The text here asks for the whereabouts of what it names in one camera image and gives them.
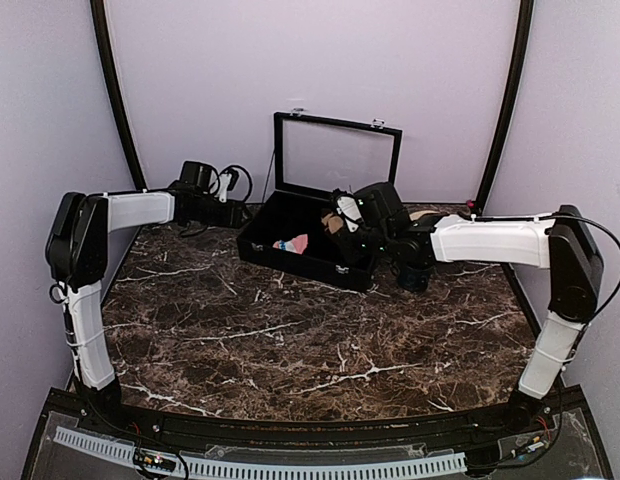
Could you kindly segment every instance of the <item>lavender wall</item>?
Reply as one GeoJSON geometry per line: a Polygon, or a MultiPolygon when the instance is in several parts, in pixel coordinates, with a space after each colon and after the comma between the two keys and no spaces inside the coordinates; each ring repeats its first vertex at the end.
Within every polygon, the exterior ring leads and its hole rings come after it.
{"type": "MultiPolygon", "coordinates": [[[[489,212],[574,203],[620,237],[620,1],[537,2],[521,91],[489,212]]],[[[619,274],[611,242],[603,293],[619,274]]],[[[542,318],[547,274],[518,271],[542,318]]],[[[588,331],[565,376],[581,383],[620,478],[620,297],[588,331]]]]}
{"type": "Polygon", "coordinates": [[[474,197],[503,96],[518,5],[108,2],[149,184],[173,180],[187,158],[241,163],[255,177],[253,200],[260,198],[273,147],[272,113],[302,106],[314,115],[378,117],[404,129],[397,186],[405,200],[474,197]]]}
{"type": "Polygon", "coordinates": [[[43,256],[61,196],[132,187],[102,78],[89,2],[0,0],[0,479],[70,371],[43,256]]]}

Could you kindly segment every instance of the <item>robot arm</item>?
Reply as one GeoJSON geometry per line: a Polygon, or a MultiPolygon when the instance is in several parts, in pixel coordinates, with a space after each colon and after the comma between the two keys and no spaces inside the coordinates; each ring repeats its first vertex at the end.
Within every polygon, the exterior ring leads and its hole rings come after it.
{"type": "Polygon", "coordinates": [[[390,183],[353,195],[335,191],[335,210],[347,228],[335,235],[346,258],[372,254],[399,267],[398,282],[410,291],[427,288],[436,262],[517,263],[550,269],[551,301],[534,352],[509,402],[513,430],[527,425],[541,406],[578,339],[592,320],[603,260],[573,206],[532,217],[426,214],[411,219],[390,183]]]}
{"type": "Polygon", "coordinates": [[[108,405],[104,403],[116,408],[120,397],[101,317],[108,235],[124,228],[168,222],[186,226],[199,221],[230,228],[244,225],[250,219],[245,203],[227,199],[238,173],[226,169],[211,181],[211,172],[209,165],[185,162],[179,180],[165,190],[90,196],[67,193],[61,201],[46,260],[57,282],[58,301],[63,304],[75,375],[105,410],[108,405]]]}

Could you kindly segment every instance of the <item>cable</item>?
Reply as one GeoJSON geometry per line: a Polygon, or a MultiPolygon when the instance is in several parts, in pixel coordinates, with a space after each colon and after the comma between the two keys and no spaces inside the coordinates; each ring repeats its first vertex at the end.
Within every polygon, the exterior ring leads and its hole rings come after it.
{"type": "Polygon", "coordinates": [[[64,283],[62,287],[59,282],[53,283],[50,286],[50,290],[48,290],[48,296],[50,297],[52,303],[56,305],[61,305],[62,303],[65,303],[66,297],[68,296],[68,284],[64,283]],[[56,292],[57,290],[59,291],[59,298],[54,296],[54,292],[56,292]]]}
{"type": "Polygon", "coordinates": [[[517,463],[514,465],[502,465],[502,463],[510,461],[510,460],[514,460],[516,458],[516,457],[513,457],[512,454],[510,454],[509,456],[502,457],[493,463],[488,463],[485,465],[468,464],[467,467],[472,468],[474,470],[487,470],[490,468],[493,468],[496,470],[515,470],[518,468],[529,467],[530,465],[537,463],[539,460],[545,457],[548,454],[548,452],[552,450],[552,448],[559,441],[559,436],[561,435],[561,428],[563,427],[563,387],[561,386],[560,380],[557,380],[555,382],[555,388],[557,389],[557,394],[559,395],[559,422],[557,423],[557,434],[555,435],[554,439],[547,445],[545,450],[542,450],[540,454],[538,454],[536,457],[534,457],[529,462],[525,462],[525,463],[517,463]]]}
{"type": "Polygon", "coordinates": [[[103,415],[101,415],[101,412],[99,412],[99,409],[97,407],[94,406],[94,404],[92,403],[92,400],[90,400],[90,397],[88,395],[81,395],[81,393],[83,392],[83,375],[81,373],[81,364],[79,361],[78,357],[76,358],[76,364],[77,364],[77,372],[78,372],[78,378],[75,376],[74,379],[76,380],[76,384],[75,387],[77,389],[77,392],[79,393],[79,395],[81,396],[81,398],[83,398],[88,405],[90,406],[90,409],[92,410],[92,412],[99,417],[99,419],[105,423],[108,427],[110,427],[111,429],[123,433],[125,435],[134,435],[137,437],[138,439],[138,443],[137,443],[137,449],[141,448],[141,440],[145,440],[146,442],[150,442],[153,443],[155,445],[158,445],[160,447],[165,448],[166,450],[168,450],[168,452],[172,453],[174,456],[176,456],[179,461],[181,462],[181,465],[183,465],[183,472],[184,472],[184,476],[183,479],[184,480],[189,480],[190,478],[190,469],[188,468],[188,464],[186,463],[185,459],[181,456],[181,454],[175,450],[173,447],[171,447],[170,445],[168,445],[167,443],[164,443],[160,440],[156,440],[154,438],[151,437],[147,437],[145,435],[141,434],[141,430],[139,429],[139,427],[136,427],[137,432],[132,433],[129,432],[128,430],[121,428],[121,427],[117,427],[116,425],[112,424],[109,420],[107,420],[103,415]]]}
{"type": "Polygon", "coordinates": [[[543,431],[545,432],[548,440],[552,440],[552,435],[550,434],[550,429],[548,428],[548,423],[546,420],[543,417],[537,417],[537,422],[539,422],[543,427],[543,431]]]}
{"type": "Polygon", "coordinates": [[[245,173],[246,178],[248,179],[248,193],[246,194],[246,196],[243,198],[243,200],[241,200],[243,203],[246,202],[246,200],[248,200],[248,198],[250,198],[250,195],[252,195],[252,176],[250,175],[250,172],[248,172],[248,170],[246,170],[244,167],[242,167],[241,165],[228,165],[226,168],[224,168],[223,170],[221,170],[221,172],[219,173],[219,175],[223,175],[225,173],[226,170],[230,170],[231,168],[236,168],[238,170],[241,170],[243,173],[245,173]]]}
{"type": "MultiPolygon", "coordinates": [[[[552,213],[550,215],[545,215],[541,217],[531,217],[531,216],[527,216],[527,217],[479,217],[479,216],[467,215],[463,212],[458,213],[458,215],[464,220],[468,220],[472,222],[479,222],[479,223],[533,222],[533,221],[544,221],[544,220],[572,220],[575,222],[582,222],[587,225],[591,225],[597,228],[598,230],[602,231],[603,233],[605,233],[610,238],[610,240],[612,240],[615,243],[615,245],[617,246],[617,249],[619,250],[619,254],[620,254],[620,240],[617,238],[617,236],[614,233],[612,233],[608,228],[601,225],[600,223],[595,222],[594,220],[590,220],[589,218],[585,218],[585,217],[576,217],[572,215],[564,215],[561,213],[552,213]]],[[[597,310],[595,310],[595,312],[592,314],[592,317],[586,322],[586,326],[589,323],[591,323],[595,319],[595,317],[597,317],[610,304],[612,299],[617,296],[617,293],[619,293],[619,290],[620,290],[620,275],[619,275],[619,280],[617,281],[616,286],[612,290],[612,293],[608,296],[605,302],[603,302],[601,306],[597,310]]]]}
{"type": "Polygon", "coordinates": [[[210,195],[216,195],[217,192],[219,191],[219,189],[221,188],[221,182],[219,180],[219,171],[216,168],[214,168],[213,165],[209,165],[209,166],[210,166],[210,168],[212,169],[212,171],[214,172],[214,175],[215,175],[215,180],[214,180],[214,183],[212,185],[217,187],[217,189],[214,192],[212,191],[212,187],[210,187],[210,190],[211,190],[210,191],[210,195]]]}
{"type": "Polygon", "coordinates": [[[203,225],[199,230],[190,231],[190,222],[189,222],[188,226],[184,230],[181,230],[179,232],[179,236],[181,238],[196,237],[198,235],[201,235],[202,233],[205,233],[208,230],[208,227],[209,225],[203,225]]]}
{"type": "Polygon", "coordinates": [[[268,176],[266,177],[266,184],[263,187],[263,195],[261,195],[261,205],[266,203],[266,192],[268,191],[268,181],[270,180],[270,173],[272,172],[272,164],[274,163],[274,152],[272,150],[272,158],[270,158],[270,166],[268,167],[268,176]]]}
{"type": "MultiPolygon", "coordinates": [[[[74,261],[75,261],[75,259],[74,259],[74,252],[75,252],[74,234],[75,234],[75,232],[77,230],[77,225],[79,224],[79,220],[81,219],[81,210],[83,209],[85,204],[88,202],[88,199],[90,199],[92,197],[101,197],[101,196],[103,196],[102,193],[92,193],[90,195],[86,195],[86,196],[84,196],[79,201],[79,205],[77,205],[77,211],[76,211],[76,213],[74,215],[74,218],[72,219],[72,229],[70,230],[70,251],[68,252],[68,255],[70,257],[70,271],[71,272],[75,271],[75,264],[74,264],[74,261]]],[[[72,279],[72,274],[68,275],[68,278],[63,283],[68,285],[68,283],[70,282],[71,279],[72,279]]]]}

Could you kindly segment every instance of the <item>white cable channel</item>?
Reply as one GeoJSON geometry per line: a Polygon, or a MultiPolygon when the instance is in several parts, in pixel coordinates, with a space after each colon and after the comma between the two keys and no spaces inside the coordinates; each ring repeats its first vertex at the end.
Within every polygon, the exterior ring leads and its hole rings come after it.
{"type": "MultiPolygon", "coordinates": [[[[135,468],[132,463],[135,447],[131,442],[111,437],[103,438],[64,427],[57,427],[54,441],[107,462],[135,468]]],[[[177,468],[170,477],[183,478],[181,462],[168,453],[162,453],[162,456],[177,462],[177,468]]],[[[207,460],[187,455],[183,455],[183,458],[193,480],[412,480],[467,471],[464,453],[398,462],[326,466],[259,465],[207,460]]],[[[146,469],[166,474],[152,467],[146,469]]]]}

